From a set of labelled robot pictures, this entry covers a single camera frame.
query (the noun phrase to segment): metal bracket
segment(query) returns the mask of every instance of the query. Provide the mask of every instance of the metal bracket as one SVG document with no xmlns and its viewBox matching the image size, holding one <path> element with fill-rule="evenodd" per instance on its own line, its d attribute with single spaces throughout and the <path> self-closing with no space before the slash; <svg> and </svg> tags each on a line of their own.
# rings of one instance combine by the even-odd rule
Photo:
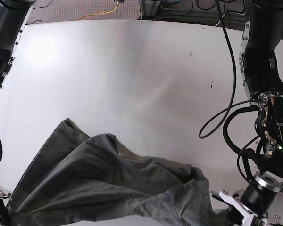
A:
<svg viewBox="0 0 283 226">
<path fill-rule="evenodd" d="M 266 218 L 264 219 L 258 219 L 258 215 L 254 213 L 250 213 L 247 211 L 244 206 L 240 202 L 238 202 L 235 198 L 227 195 L 223 191 L 219 192 L 219 196 L 228 204 L 234 206 L 242 215 L 242 226 L 267 226 L 268 220 Z"/>
<path fill-rule="evenodd" d="M 153 18 L 156 15 L 156 11 L 158 9 L 158 6 L 160 5 L 159 0 L 139 0 L 138 2 L 141 7 L 142 18 L 144 18 L 145 16 L 147 18 Z"/>
</svg>

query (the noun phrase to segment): silver metal joint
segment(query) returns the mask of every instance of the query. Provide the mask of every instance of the silver metal joint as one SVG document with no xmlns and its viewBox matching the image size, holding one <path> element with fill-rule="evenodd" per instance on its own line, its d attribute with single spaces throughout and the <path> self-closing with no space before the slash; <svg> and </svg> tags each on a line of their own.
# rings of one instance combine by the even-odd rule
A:
<svg viewBox="0 0 283 226">
<path fill-rule="evenodd" d="M 259 172 L 256 173 L 255 180 L 260 184 L 262 187 L 272 191 L 272 192 L 280 192 L 282 189 L 281 183 L 279 183 L 276 179 L 272 176 L 264 173 L 260 175 Z"/>
</svg>

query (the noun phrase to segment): yellow cable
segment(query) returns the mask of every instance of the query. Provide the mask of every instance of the yellow cable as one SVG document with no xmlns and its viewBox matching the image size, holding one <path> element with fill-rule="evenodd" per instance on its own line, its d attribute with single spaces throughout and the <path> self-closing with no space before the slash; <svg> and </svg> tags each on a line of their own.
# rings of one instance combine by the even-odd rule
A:
<svg viewBox="0 0 283 226">
<path fill-rule="evenodd" d="M 96 16 L 96 15 L 103 15 L 103 14 L 113 13 L 117 9 L 117 7 L 118 7 L 118 3 L 117 3 L 117 6 L 115 7 L 115 9 L 112 10 L 112 11 L 104 12 L 104 13 L 95 13 L 95 14 L 85 15 L 85 16 L 79 18 L 78 20 L 81 20 L 81 19 L 83 19 L 85 17 L 88 17 L 88 16 Z"/>
</svg>

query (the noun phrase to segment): dark gray fabric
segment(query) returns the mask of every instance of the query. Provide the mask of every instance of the dark gray fabric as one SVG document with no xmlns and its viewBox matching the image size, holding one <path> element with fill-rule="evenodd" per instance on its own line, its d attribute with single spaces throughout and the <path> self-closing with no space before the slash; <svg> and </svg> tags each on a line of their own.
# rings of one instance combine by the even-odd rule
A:
<svg viewBox="0 0 283 226">
<path fill-rule="evenodd" d="M 12 226 L 57 226 L 134 214 L 166 226 L 223 226 L 225 213 L 213 212 L 208 190 L 200 169 L 137 156 L 114 135 L 90 138 L 67 119 L 22 176 L 8 210 Z"/>
</svg>

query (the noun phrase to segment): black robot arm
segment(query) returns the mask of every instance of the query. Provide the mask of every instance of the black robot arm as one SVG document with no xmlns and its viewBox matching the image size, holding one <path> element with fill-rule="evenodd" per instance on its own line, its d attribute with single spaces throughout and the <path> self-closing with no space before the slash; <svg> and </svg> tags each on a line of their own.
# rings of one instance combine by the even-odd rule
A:
<svg viewBox="0 0 283 226">
<path fill-rule="evenodd" d="M 17 38 L 36 0 L 0 0 L 0 88 L 9 72 Z"/>
<path fill-rule="evenodd" d="M 258 111 L 255 130 L 261 141 L 257 151 L 247 148 L 240 153 L 241 150 L 232 143 L 227 133 L 230 120 L 250 107 L 232 113 L 223 129 L 227 144 L 243 158 L 246 180 L 249 182 L 246 191 L 239 197 L 239 204 L 250 214 L 256 214 L 265 220 L 268 218 L 265 215 L 268 208 L 278 193 L 283 192 L 283 83 L 278 74 L 275 56 L 275 48 L 282 33 L 283 0 L 246 0 L 240 65 L 246 94 L 249 100 L 257 101 L 257 106 L 251 109 Z M 260 172 L 251 174 L 248 158 L 257 164 Z M 237 214 L 238 209 L 231 208 L 229 217 L 241 225 L 247 217 L 240 211 Z M 263 220 L 255 222 L 255 219 L 251 224 L 244 222 L 242 225 L 264 224 Z"/>
</svg>

